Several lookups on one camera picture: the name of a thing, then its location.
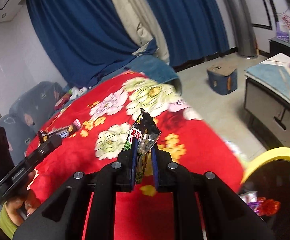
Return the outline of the green sleeve left forearm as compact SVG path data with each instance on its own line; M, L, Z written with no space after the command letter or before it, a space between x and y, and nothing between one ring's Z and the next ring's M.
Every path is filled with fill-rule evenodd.
M13 235L18 228L10 219L5 206L0 211L0 228L9 239L13 239Z

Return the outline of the left hand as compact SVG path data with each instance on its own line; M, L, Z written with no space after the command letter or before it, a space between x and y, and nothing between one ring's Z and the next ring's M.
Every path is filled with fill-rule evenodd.
M20 216L18 209L25 207L26 215L31 215L41 204L40 200L36 197L35 192L32 189L28 189L28 186L35 178L36 171L32 171L28 174L28 178L24 186L18 191L19 194L10 198L6 202L6 211L10 220L16 225L20 226L24 219Z

